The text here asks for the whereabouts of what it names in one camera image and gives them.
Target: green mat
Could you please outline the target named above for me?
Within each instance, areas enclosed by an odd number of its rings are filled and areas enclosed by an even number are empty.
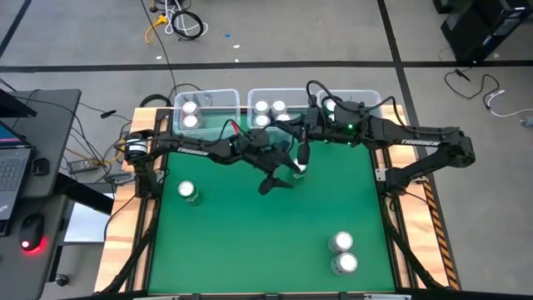
[[[296,146],[292,156],[296,155]],[[394,284],[369,152],[314,142],[294,189],[257,192],[265,174],[244,162],[216,165],[171,154],[149,293],[392,291]],[[276,175],[288,176],[286,168]],[[203,203],[177,193],[191,180]],[[357,270],[335,275],[328,239],[348,231]]]

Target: laptop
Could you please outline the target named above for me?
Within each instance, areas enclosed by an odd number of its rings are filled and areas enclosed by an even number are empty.
[[[11,217],[32,155],[32,145],[0,122],[0,221]]]

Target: yellow and black hazard tape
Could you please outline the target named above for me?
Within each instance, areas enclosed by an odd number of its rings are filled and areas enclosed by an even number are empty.
[[[456,269],[452,262],[450,251],[448,250],[449,248],[444,235],[444,229],[442,228],[441,216],[436,209],[435,198],[433,197],[433,192],[431,191],[429,179],[426,178],[422,185],[424,186],[424,193],[426,194],[427,204],[430,208],[431,220],[433,222],[433,228],[435,229],[436,240],[439,243],[439,249],[441,250],[442,262],[444,264],[448,283],[453,289],[459,290],[460,288],[457,280],[458,277]]]

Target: wooden table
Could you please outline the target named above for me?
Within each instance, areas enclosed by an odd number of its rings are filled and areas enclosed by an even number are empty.
[[[398,107],[400,115],[405,121],[403,110]],[[153,129],[156,121],[157,108],[137,108],[132,119],[131,131],[135,132],[143,129]],[[384,105],[381,109],[381,115],[397,122],[392,106]],[[166,127],[166,120],[161,124],[162,128]],[[414,148],[411,146],[393,146],[389,148],[391,162],[394,167],[404,167],[416,160]],[[384,168],[383,156],[377,153],[380,168]],[[124,164],[122,168],[126,171],[132,171],[132,167]],[[418,197],[425,198],[427,203],[420,199],[405,195],[400,197],[402,216],[406,225],[407,237],[412,252],[418,257],[422,265],[439,283],[450,286],[454,289],[460,289],[456,268],[451,256],[446,230],[444,229],[441,210],[438,202],[433,198],[432,187],[429,181],[421,183],[412,183],[407,192],[413,193]],[[127,185],[117,189],[116,200],[112,212],[116,212],[124,203],[134,194],[134,185]],[[123,264],[126,262],[132,252],[134,234],[136,230],[137,218],[141,207],[140,199],[133,199],[115,218],[110,222],[107,229],[107,239],[104,244],[102,260],[98,270],[97,281],[94,291],[104,289],[113,278],[117,275]],[[152,216],[153,202],[148,203],[145,211],[144,229]],[[390,212],[393,222],[396,222],[395,214]],[[410,286],[406,264],[400,250],[396,247],[396,258],[398,260],[399,271],[401,275],[401,286],[408,288]],[[144,269],[147,263],[146,249],[140,257],[137,268],[133,290],[142,289],[142,280]]]

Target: can lid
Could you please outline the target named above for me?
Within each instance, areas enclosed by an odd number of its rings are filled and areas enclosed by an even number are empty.
[[[351,248],[351,245],[353,244],[353,239],[351,238],[350,233],[348,232],[339,232],[335,236],[335,243],[338,248],[342,250],[348,250]]]
[[[265,112],[268,109],[268,103],[264,100],[256,102],[256,110],[259,112]]]
[[[354,272],[357,268],[357,259],[351,253],[339,255],[339,267],[346,272]]]
[[[194,192],[194,184],[186,180],[177,186],[177,192],[180,193],[182,197],[189,197],[192,195],[192,192]]]
[[[304,172],[307,169],[307,165],[301,165],[298,163],[298,157],[294,158],[293,162],[300,168],[300,172]]]
[[[187,101],[182,106],[182,110],[184,113],[194,113],[198,108],[198,105],[194,103],[193,101]]]
[[[291,119],[291,116],[289,116],[288,114],[286,113],[280,113],[277,117],[276,117],[276,120],[277,121],[289,121]]]
[[[186,116],[183,118],[183,125],[186,128],[193,128],[198,124],[198,118],[192,115]]]
[[[256,125],[257,126],[266,126],[270,122],[270,118],[267,115],[257,115],[256,116]]]
[[[274,110],[276,110],[278,112],[282,112],[282,111],[285,110],[286,104],[282,100],[276,100],[272,104],[272,107],[274,108]]]
[[[335,101],[331,99],[327,99],[326,101],[324,101],[324,106],[326,107],[328,111],[335,112],[335,106],[336,106]]]

